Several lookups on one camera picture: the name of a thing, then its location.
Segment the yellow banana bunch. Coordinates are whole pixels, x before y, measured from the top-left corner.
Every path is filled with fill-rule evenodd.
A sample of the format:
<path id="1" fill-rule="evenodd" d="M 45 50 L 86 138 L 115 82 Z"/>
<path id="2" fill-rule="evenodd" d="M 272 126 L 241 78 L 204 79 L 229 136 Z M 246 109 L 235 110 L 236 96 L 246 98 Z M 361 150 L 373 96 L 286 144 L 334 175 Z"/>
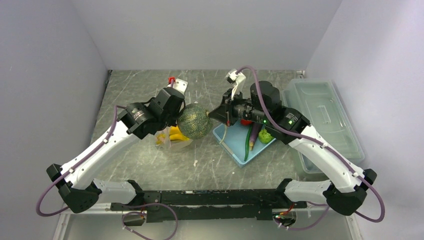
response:
<path id="1" fill-rule="evenodd" d="M 165 143 L 179 143 L 186 142 L 190 139 L 182 134 L 178 126 L 170 126 L 157 132 L 155 134 L 156 145 L 163 145 Z"/>

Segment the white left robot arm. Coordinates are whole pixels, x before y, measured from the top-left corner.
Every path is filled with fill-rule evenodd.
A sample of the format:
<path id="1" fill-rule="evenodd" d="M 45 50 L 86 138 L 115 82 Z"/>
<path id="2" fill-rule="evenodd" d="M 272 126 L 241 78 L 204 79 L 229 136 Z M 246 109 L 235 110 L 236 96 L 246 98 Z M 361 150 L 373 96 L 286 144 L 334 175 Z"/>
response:
<path id="1" fill-rule="evenodd" d="M 135 142 L 175 126 L 185 105 L 185 91 L 168 86 L 146 102 L 115 106 L 112 124 L 103 135 L 74 159 L 46 170 L 67 209 L 78 214 L 101 203 L 139 209 L 145 193 L 134 180 L 110 182 L 97 175 Z"/>

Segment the green netted melon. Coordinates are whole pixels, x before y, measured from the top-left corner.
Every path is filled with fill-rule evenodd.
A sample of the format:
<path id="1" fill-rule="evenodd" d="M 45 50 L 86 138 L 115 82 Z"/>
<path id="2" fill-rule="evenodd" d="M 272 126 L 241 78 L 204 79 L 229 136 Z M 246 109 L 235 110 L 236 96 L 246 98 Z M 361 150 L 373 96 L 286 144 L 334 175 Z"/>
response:
<path id="1" fill-rule="evenodd" d="M 178 117 L 176 125 L 185 137 L 192 140 L 204 138 L 213 128 L 209 111 L 198 103 L 188 104 Z"/>

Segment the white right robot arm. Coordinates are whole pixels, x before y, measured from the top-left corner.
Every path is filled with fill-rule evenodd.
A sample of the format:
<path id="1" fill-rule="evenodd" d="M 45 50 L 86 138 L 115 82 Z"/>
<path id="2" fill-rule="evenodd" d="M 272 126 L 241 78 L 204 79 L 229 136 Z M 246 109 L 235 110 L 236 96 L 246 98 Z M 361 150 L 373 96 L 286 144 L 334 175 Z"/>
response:
<path id="1" fill-rule="evenodd" d="M 239 120 L 263 125 L 276 140 L 297 150 L 326 176 L 325 181 L 284 179 L 276 189 L 276 203 L 287 208 L 293 202 L 326 204 L 339 214 L 349 216 L 363 204 L 367 190 L 377 174 L 349 162 L 334 150 L 298 110 L 282 104 L 280 91 L 268 81 L 250 87 L 250 98 L 242 93 L 232 96 L 228 89 L 220 105 L 208 116 L 227 126 Z"/>

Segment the clear zip top bag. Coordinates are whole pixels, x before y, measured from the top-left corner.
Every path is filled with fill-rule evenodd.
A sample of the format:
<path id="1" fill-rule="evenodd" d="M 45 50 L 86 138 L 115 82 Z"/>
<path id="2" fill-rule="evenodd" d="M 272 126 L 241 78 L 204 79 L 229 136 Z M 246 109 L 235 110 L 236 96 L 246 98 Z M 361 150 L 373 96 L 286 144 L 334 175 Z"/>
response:
<path id="1" fill-rule="evenodd" d="M 169 151 L 179 151 L 193 142 L 192 139 L 184 136 L 177 126 L 166 127 L 154 136 L 156 146 Z"/>

